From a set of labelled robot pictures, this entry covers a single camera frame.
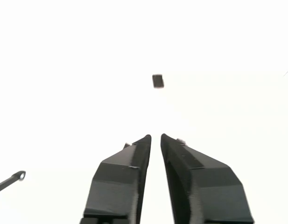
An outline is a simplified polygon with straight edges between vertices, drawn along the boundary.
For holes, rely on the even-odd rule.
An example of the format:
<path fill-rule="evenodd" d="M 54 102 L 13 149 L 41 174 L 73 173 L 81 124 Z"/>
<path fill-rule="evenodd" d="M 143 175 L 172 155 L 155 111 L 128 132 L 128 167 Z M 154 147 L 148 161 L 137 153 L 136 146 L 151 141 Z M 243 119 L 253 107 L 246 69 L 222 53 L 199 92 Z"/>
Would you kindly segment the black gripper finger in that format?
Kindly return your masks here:
<path fill-rule="evenodd" d="M 226 164 L 161 136 L 176 224 L 253 224 L 244 187 Z"/>
<path fill-rule="evenodd" d="M 148 134 L 101 161 L 80 223 L 140 223 L 150 150 Z"/>

